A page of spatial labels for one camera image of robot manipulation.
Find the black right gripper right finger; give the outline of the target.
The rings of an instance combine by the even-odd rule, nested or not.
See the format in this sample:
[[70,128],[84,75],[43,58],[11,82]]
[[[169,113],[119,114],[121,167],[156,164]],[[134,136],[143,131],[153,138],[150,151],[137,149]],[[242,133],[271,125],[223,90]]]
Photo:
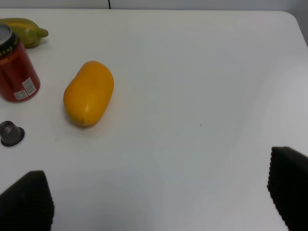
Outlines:
[[290,147],[272,147],[267,189],[290,231],[308,229],[308,157]]

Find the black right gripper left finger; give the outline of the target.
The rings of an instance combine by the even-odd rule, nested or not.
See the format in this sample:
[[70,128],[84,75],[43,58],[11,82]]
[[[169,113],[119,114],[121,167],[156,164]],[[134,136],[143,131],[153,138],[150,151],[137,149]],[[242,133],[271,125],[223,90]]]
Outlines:
[[2,231],[50,231],[54,202],[44,171],[26,173],[0,194]]

